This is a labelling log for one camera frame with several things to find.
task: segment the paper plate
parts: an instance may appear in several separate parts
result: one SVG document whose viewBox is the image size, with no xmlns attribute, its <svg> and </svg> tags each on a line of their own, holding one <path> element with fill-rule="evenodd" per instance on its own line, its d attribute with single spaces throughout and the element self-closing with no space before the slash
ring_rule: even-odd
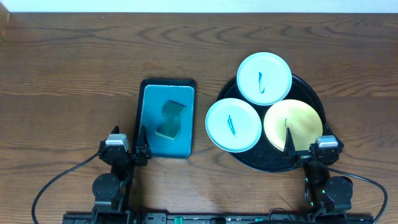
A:
<svg viewBox="0 0 398 224">
<path fill-rule="evenodd" d="M 210 139 L 228 152 L 244 152 L 260 139 L 262 125 L 256 110 L 243 100 L 227 98 L 217 101 L 206 115 Z"/>
<path fill-rule="evenodd" d="M 296 151 L 308 150 L 323 131 L 318 113 L 299 100 L 282 100 L 272 105 L 264 118 L 268 140 L 281 151 L 285 147 L 286 127 L 290 129 Z"/>
<path fill-rule="evenodd" d="M 242 62 L 236 81 L 246 99 L 267 106 L 283 100 L 288 94 L 292 86 L 292 72 L 278 55 L 259 52 Z"/>
</svg>

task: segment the round tray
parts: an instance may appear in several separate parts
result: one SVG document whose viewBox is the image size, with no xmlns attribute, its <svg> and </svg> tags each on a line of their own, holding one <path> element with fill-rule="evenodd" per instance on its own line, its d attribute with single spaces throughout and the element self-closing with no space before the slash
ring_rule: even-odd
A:
<svg viewBox="0 0 398 224">
<path fill-rule="evenodd" d="M 305 81 L 294 74 L 292 74 L 292 76 L 292 87 L 284 100 L 300 100 L 310 105 L 319 114 L 322 124 L 325 127 L 325 112 L 319 97 L 314 90 L 307 83 L 305 83 Z M 236 84 L 236 78 L 233 78 L 226 84 L 221 93 L 218 95 L 217 101 L 224 98 L 237 98 L 248 102 L 259 114 L 261 123 L 264 122 L 264 117 L 267 113 L 267 110 L 272 106 L 255 105 L 245 99 L 245 97 L 243 97 L 239 91 L 238 85 Z M 263 172 L 285 172 L 294 169 L 292 158 L 282 157 L 283 152 L 275 148 L 269 142 L 264 129 L 262 131 L 260 140 L 251 149 L 239 153 L 230 152 L 230 154 L 242 164 Z"/>
</svg>

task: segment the wooden table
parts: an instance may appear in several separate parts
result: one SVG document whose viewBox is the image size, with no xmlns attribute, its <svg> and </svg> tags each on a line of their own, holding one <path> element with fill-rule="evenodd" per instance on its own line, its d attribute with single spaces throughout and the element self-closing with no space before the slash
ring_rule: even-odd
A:
<svg viewBox="0 0 398 224">
<path fill-rule="evenodd" d="M 193 154 L 138 168 L 131 205 L 169 212 L 267 213 L 303 204 L 302 169 L 266 174 L 218 149 L 205 115 L 239 64 L 279 54 L 322 100 L 345 143 L 333 167 L 384 185 L 380 223 L 398 215 L 398 15 L 12 14 L 0 46 L 0 222 L 32 223 L 39 190 L 98 149 L 114 125 L 132 138 L 141 80 L 197 82 Z M 89 212 L 95 159 L 54 183 L 40 223 Z M 352 213 L 376 216 L 382 192 L 354 182 Z"/>
</svg>

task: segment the sponge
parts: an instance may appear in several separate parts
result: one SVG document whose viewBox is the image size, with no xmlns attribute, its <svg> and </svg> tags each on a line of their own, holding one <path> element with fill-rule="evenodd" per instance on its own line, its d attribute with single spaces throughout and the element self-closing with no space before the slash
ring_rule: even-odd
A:
<svg viewBox="0 0 398 224">
<path fill-rule="evenodd" d="M 180 132 L 180 117 L 185 107 L 171 101 L 162 108 L 162 124 L 157 127 L 155 134 L 174 140 Z"/>
</svg>

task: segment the black cable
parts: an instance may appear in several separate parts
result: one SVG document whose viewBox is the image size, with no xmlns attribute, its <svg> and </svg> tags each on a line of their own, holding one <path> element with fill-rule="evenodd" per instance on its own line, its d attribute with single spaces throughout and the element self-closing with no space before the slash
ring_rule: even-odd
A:
<svg viewBox="0 0 398 224">
<path fill-rule="evenodd" d="M 274 213 L 274 211 L 277 210 L 277 209 L 283 210 L 283 211 L 286 212 L 286 210 L 285 210 L 284 208 L 274 208 L 274 209 L 272 209 L 271 212 L 268 214 L 268 216 L 267 216 L 267 219 L 268 219 L 268 220 L 271 219 L 271 215 L 272 215 L 272 214 Z M 286 215 L 289 217 L 290 220 L 293 220 L 293 218 L 292 218 L 289 214 L 286 214 Z"/>
<path fill-rule="evenodd" d="M 348 173 L 348 172 L 344 172 L 344 171 L 340 171 L 340 170 L 336 170 L 336 169 L 330 168 L 330 167 L 324 165 L 324 164 L 323 164 L 321 161 L 319 161 L 319 160 L 318 160 L 318 162 L 320 163 L 320 165 L 321 165 L 323 168 L 328 169 L 329 171 L 332 171 L 332 172 L 335 172 L 335 173 L 338 173 L 338 174 L 347 175 L 347 176 L 349 176 L 349 177 L 354 177 L 354 178 L 357 178 L 357 179 L 359 179 L 359 180 L 366 181 L 366 182 L 368 182 L 368 183 L 371 183 L 371 184 L 374 184 L 374 185 L 378 186 L 378 187 L 383 191 L 383 194 L 384 194 L 384 201 L 383 201 L 383 205 L 381 206 L 381 209 L 380 209 L 378 215 L 376 215 L 376 217 L 375 217 L 374 220 L 373 220 L 373 224 L 375 224 L 375 223 L 379 220 L 379 218 L 381 217 L 381 215 L 382 215 L 383 212 L 384 212 L 384 209 L 386 209 L 386 206 L 387 206 L 388 194 L 387 194 L 387 191 L 385 190 L 385 188 L 384 188 L 381 184 L 377 183 L 377 182 L 374 181 L 374 180 L 371 180 L 371 179 L 368 179 L 368 178 L 365 178 L 365 177 L 361 177 L 360 175 L 350 174 L 350 173 Z"/>
<path fill-rule="evenodd" d="M 79 165 L 77 165 L 77 166 L 75 166 L 75 167 L 73 167 L 73 168 L 71 168 L 71 169 L 68 169 L 68 170 L 66 170 L 65 172 L 63 172 L 62 174 L 60 174 L 60 175 L 54 177 L 49 183 L 47 183 L 47 184 L 42 188 L 42 190 L 40 190 L 40 192 L 37 194 L 37 196 L 36 196 L 36 198 L 35 198 L 35 200 L 34 200 L 34 202 L 33 202 L 33 205 L 32 205 L 32 218 L 33 218 L 33 222 L 34 222 L 35 224 L 39 224 L 38 221 L 37 221 L 37 219 L 36 219 L 36 214 L 35 214 L 36 204 L 37 204 L 37 202 L 39 201 L 40 196 L 41 196 L 41 195 L 43 194 L 43 192 L 47 189 L 47 187 L 49 187 L 52 183 L 54 183 L 56 180 L 58 180 L 59 178 L 61 178 L 61 177 L 64 176 L 65 174 L 68 174 L 68 173 L 70 173 L 70 172 L 76 170 L 77 168 L 86 165 L 89 161 L 92 161 L 96 156 L 98 156 L 98 153 L 94 154 L 93 156 L 91 156 L 91 157 L 88 158 L 86 161 L 82 162 L 81 164 L 79 164 Z"/>
</svg>

